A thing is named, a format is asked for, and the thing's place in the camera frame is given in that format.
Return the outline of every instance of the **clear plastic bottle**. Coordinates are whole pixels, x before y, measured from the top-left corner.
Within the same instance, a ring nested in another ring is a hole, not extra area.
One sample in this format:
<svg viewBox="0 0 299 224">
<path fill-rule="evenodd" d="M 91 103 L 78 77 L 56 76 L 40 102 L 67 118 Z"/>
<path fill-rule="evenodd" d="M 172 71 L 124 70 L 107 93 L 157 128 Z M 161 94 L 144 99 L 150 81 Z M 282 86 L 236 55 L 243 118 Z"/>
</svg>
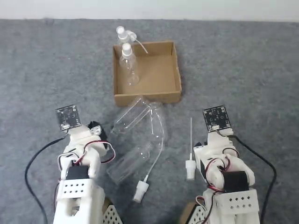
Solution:
<svg viewBox="0 0 299 224">
<path fill-rule="evenodd" d="M 153 148 L 154 146 L 150 142 L 136 146 L 107 169 L 108 175 L 114 183 L 120 184 L 150 158 L 150 152 Z"/>
<path fill-rule="evenodd" d="M 131 44 L 124 43 L 122 45 L 122 55 L 120 57 L 120 65 L 127 75 L 127 84 L 136 85 L 139 83 L 139 75 L 137 72 L 136 56 L 134 55 Z"/>
<path fill-rule="evenodd" d="M 168 133 L 165 122 L 165 113 L 163 111 L 163 105 L 161 103 L 150 103 L 150 127 L 152 142 L 164 142 L 167 141 Z"/>
<path fill-rule="evenodd" d="M 111 134 L 125 134 L 139 123 L 150 112 L 147 100 L 138 96 L 134 101 L 123 110 L 115 119 Z"/>
</svg>

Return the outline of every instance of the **bottle cap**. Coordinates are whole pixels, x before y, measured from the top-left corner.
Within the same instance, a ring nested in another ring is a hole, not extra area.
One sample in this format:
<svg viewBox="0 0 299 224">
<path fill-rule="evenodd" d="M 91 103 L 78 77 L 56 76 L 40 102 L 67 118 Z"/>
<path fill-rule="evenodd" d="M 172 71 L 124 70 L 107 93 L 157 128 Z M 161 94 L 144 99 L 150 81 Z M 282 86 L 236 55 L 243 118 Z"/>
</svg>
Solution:
<svg viewBox="0 0 299 224">
<path fill-rule="evenodd" d="M 122 43 L 126 43 L 130 40 L 130 36 L 128 35 L 128 32 L 125 30 L 124 27 L 119 26 L 118 28 L 116 28 L 116 32 L 117 32 L 118 38 L 120 39 L 120 41 Z"/>
<path fill-rule="evenodd" d="M 129 43 L 124 43 L 122 45 L 122 56 L 124 58 L 128 58 L 133 54 L 132 48 L 131 48 L 131 44 Z"/>
</svg>

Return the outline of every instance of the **trigger spray head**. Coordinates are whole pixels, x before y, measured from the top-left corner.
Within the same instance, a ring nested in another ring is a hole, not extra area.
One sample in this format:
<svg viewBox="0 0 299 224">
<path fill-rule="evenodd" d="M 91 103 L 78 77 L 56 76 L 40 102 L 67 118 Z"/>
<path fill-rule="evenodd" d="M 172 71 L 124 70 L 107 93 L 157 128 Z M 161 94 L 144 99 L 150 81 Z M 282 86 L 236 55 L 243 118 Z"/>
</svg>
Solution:
<svg viewBox="0 0 299 224">
<path fill-rule="evenodd" d="M 137 40 L 137 34 L 136 33 L 132 32 L 131 30 L 127 30 L 127 34 L 129 35 L 130 40 L 132 42 Z"/>
</svg>

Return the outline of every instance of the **gray carpet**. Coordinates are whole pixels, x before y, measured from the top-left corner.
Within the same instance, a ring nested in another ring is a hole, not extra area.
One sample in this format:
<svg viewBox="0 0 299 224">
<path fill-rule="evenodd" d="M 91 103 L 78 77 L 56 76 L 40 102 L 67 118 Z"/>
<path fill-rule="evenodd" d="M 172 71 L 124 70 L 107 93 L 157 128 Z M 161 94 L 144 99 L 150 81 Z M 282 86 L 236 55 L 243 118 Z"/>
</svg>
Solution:
<svg viewBox="0 0 299 224">
<path fill-rule="evenodd" d="M 217 21 L 0 21 L 0 223 L 40 224 L 42 216 L 24 184 L 32 155 L 61 137 L 55 109 L 77 104 L 84 123 L 96 120 L 110 131 L 119 108 L 112 86 L 115 28 L 135 31 L 141 41 L 174 40 L 183 97 L 166 105 L 169 141 L 142 204 L 131 201 L 149 163 L 116 187 L 101 167 L 98 179 L 126 224 L 174 224 L 185 205 L 206 189 L 199 173 L 185 180 L 189 118 L 194 141 L 206 140 L 201 110 L 225 104 L 235 134 L 278 169 L 267 224 L 299 222 L 298 112 L 299 24 Z M 141 123 L 115 147 L 118 157 L 147 139 Z M 29 179 L 48 218 L 59 177 L 57 156 L 68 139 L 44 151 Z M 263 203 L 272 171 L 236 143 L 256 175 Z"/>
</svg>

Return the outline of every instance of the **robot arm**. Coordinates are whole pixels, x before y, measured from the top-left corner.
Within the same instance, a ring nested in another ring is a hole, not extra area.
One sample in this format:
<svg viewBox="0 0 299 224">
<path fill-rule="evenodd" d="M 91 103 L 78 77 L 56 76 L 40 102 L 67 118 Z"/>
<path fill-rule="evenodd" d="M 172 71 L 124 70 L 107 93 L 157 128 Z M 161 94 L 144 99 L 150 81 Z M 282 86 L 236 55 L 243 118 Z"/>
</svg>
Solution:
<svg viewBox="0 0 299 224">
<path fill-rule="evenodd" d="M 61 180 L 54 224 L 101 224 L 105 193 L 95 178 L 107 149 L 86 126 L 70 129 L 69 134 L 70 143 L 58 157 Z"/>
<path fill-rule="evenodd" d="M 232 129 L 225 129 L 232 134 Z M 204 192 L 209 224 L 259 224 L 253 171 L 238 158 L 232 141 L 217 132 L 208 134 L 205 146 L 194 148 L 197 169 L 208 185 Z"/>
</svg>

